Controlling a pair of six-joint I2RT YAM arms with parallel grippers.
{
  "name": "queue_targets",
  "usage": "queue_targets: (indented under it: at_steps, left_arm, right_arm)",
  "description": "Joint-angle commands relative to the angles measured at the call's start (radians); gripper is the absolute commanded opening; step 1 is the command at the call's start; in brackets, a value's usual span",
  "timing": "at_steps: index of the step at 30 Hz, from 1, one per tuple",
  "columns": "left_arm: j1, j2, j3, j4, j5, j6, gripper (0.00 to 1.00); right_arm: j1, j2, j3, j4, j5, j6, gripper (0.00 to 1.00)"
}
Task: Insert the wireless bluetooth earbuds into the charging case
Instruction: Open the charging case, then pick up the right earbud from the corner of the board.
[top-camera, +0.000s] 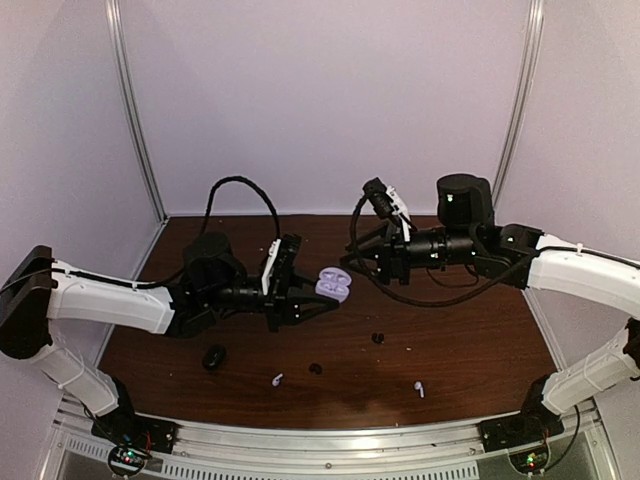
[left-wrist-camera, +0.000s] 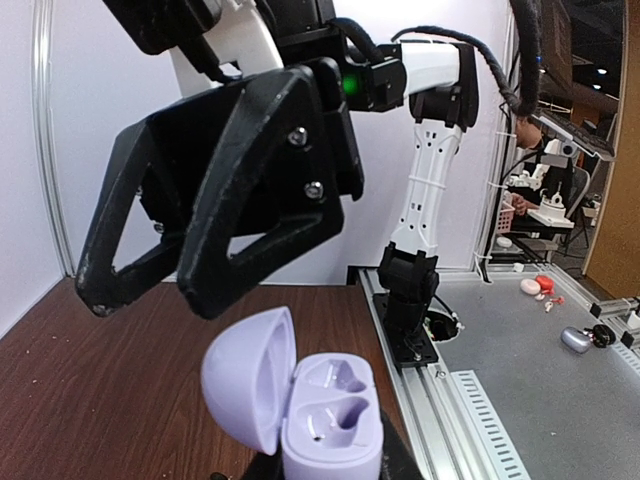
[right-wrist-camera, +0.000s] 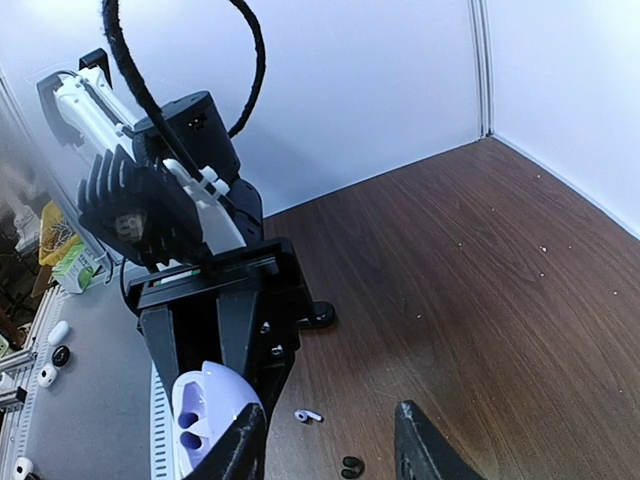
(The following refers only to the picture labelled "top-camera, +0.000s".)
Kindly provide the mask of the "lilac earbud charging case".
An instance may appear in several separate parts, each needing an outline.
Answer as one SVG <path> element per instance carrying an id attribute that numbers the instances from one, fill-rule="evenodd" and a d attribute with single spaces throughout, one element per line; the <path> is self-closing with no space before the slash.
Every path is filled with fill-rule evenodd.
<path id="1" fill-rule="evenodd" d="M 326 267 L 319 272 L 315 293 L 343 303 L 350 295 L 352 277 L 337 267 Z"/>

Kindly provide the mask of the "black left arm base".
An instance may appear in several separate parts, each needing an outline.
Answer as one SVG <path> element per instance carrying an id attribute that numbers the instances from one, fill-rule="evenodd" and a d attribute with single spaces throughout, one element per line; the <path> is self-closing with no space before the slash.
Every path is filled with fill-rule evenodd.
<path id="1" fill-rule="evenodd" d="M 171 454 L 178 425 L 173 421 L 137 414 L 125 385 L 117 378 L 114 378 L 114 383 L 118 394 L 116 408 L 101 416 L 91 413 L 91 433 L 114 445 Z"/>

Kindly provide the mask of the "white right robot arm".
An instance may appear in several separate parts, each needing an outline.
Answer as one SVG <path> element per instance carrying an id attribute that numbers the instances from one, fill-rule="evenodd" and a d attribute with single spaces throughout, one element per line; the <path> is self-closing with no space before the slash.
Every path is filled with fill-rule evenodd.
<path id="1" fill-rule="evenodd" d="M 513 419 L 519 440 L 535 440 L 558 417 L 582 401 L 639 377 L 639 264 L 584 248 L 520 224 L 494 220 L 491 186 L 471 174 L 436 182 L 439 226 L 419 230 L 396 190 L 379 178 L 368 181 L 349 226 L 341 266 L 368 278 L 383 294 L 421 308 L 444 308 L 479 296 L 495 285 L 565 293 L 628 314 L 604 346 L 569 368 L 535 381 Z M 484 284 L 439 301 L 401 296 L 389 286 L 406 285 L 414 269 L 465 267 Z"/>

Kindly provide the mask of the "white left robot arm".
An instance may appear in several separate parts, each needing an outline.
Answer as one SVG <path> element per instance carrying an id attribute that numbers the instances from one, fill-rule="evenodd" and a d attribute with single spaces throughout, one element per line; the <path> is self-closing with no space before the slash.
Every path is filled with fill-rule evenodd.
<path id="1" fill-rule="evenodd" d="M 352 279 L 336 267 L 316 278 L 297 272 L 297 235 L 275 239 L 256 275 L 233 254 L 222 232 L 206 232 L 182 252 L 168 282 L 136 282 L 77 269 L 36 246 L 1 288 L 1 351 L 28 360 L 80 400 L 123 444 L 144 433 L 125 387 L 100 372 L 55 334 L 54 320 L 87 320 L 171 338 L 191 338 L 233 312 L 265 316 L 270 331 L 336 310 Z"/>

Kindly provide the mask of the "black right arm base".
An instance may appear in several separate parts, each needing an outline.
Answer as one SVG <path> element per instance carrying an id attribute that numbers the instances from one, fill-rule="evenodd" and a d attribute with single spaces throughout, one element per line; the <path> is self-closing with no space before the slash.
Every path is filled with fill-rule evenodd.
<path id="1" fill-rule="evenodd" d="M 543 386 L 534 382 L 518 413 L 481 421 L 478 425 L 485 452 L 543 443 L 565 431 L 560 416 L 543 406 Z"/>

